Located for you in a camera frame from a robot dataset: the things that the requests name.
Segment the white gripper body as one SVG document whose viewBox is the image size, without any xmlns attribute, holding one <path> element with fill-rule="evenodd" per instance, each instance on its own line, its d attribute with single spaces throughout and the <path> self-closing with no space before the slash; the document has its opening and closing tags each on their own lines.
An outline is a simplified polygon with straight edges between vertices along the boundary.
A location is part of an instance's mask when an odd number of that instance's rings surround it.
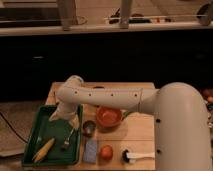
<svg viewBox="0 0 213 171">
<path fill-rule="evenodd" d="M 60 102 L 56 110 L 49 117 L 49 121 L 66 120 L 75 130 L 80 126 L 79 117 L 77 115 L 77 104 L 69 104 Z"/>
</svg>

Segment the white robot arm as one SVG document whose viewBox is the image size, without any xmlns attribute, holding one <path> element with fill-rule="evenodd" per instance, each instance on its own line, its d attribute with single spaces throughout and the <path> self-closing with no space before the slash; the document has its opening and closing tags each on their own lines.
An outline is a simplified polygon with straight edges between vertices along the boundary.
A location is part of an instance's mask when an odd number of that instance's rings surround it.
<svg viewBox="0 0 213 171">
<path fill-rule="evenodd" d="M 73 75 L 58 88 L 56 97 L 59 104 L 51 120 L 72 122 L 80 104 L 150 114 L 154 117 L 156 171 L 213 171 L 208 110 L 199 91 L 189 84 L 94 89 Z"/>
</svg>

